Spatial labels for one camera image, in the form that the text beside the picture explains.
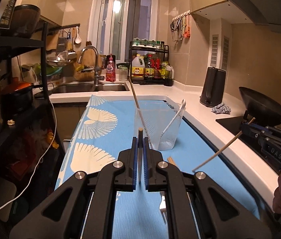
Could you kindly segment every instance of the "ventilation grille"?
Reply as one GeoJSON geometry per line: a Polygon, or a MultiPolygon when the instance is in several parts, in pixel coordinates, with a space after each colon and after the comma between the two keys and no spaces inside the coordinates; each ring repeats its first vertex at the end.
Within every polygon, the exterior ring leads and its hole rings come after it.
{"type": "Polygon", "coordinates": [[[211,60],[210,60],[211,67],[217,66],[218,41],[219,41],[219,34],[213,35],[213,43],[211,47],[211,60]]]}
{"type": "Polygon", "coordinates": [[[223,39],[223,55],[222,55],[222,64],[221,69],[227,71],[229,59],[229,38],[224,36],[223,39]]]}

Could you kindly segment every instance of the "electric kettle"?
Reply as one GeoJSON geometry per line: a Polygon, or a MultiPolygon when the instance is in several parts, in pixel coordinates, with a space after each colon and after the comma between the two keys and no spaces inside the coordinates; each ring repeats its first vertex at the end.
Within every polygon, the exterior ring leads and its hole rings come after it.
{"type": "Polygon", "coordinates": [[[222,103],[226,71],[208,67],[200,103],[207,107],[214,107],[222,103]]]}

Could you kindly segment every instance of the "cloth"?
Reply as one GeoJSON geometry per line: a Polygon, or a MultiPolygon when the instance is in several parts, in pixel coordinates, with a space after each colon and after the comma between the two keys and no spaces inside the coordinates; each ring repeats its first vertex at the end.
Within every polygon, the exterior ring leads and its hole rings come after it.
{"type": "Polygon", "coordinates": [[[217,106],[214,106],[211,111],[216,114],[230,114],[231,109],[229,106],[225,105],[223,102],[217,106]]]}
{"type": "MultiPolygon", "coordinates": [[[[146,102],[160,103],[162,107],[169,109],[164,101],[146,102]]],[[[76,171],[99,171],[104,164],[117,159],[120,151],[130,148],[135,135],[135,110],[134,101],[111,102],[92,95],[71,139],[56,188],[76,171]],[[97,127],[97,133],[89,132],[91,125],[97,127]],[[76,147],[77,143],[85,146],[76,147]]],[[[182,120],[174,148],[162,151],[162,155],[165,161],[172,156],[181,171],[192,174],[192,168],[214,155],[214,151],[182,120]]],[[[200,171],[209,175],[259,218],[254,198],[219,157],[203,166],[200,171]]],[[[145,190],[142,169],[141,184],[137,182],[133,193],[118,191],[116,194],[112,238],[168,239],[167,226],[159,210],[161,201],[162,196],[159,192],[145,190]]]]}

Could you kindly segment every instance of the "wok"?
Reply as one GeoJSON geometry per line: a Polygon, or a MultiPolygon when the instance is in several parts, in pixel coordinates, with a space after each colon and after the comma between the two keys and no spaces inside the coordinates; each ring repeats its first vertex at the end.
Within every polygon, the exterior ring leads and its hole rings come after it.
{"type": "Polygon", "coordinates": [[[281,124],[281,104],[255,90],[239,87],[240,95],[248,113],[263,126],[281,124]]]}

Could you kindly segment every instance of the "stainless steel sink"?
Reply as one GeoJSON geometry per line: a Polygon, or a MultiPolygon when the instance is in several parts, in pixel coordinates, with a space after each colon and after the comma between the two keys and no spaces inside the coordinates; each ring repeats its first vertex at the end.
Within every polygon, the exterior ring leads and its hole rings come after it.
{"type": "Polygon", "coordinates": [[[98,92],[98,91],[129,91],[124,83],[103,83],[94,85],[91,83],[63,84],[55,88],[52,93],[73,92],[98,92]]]}
{"type": "Polygon", "coordinates": [[[129,91],[124,83],[103,83],[95,86],[95,92],[98,91],[129,91]]]}

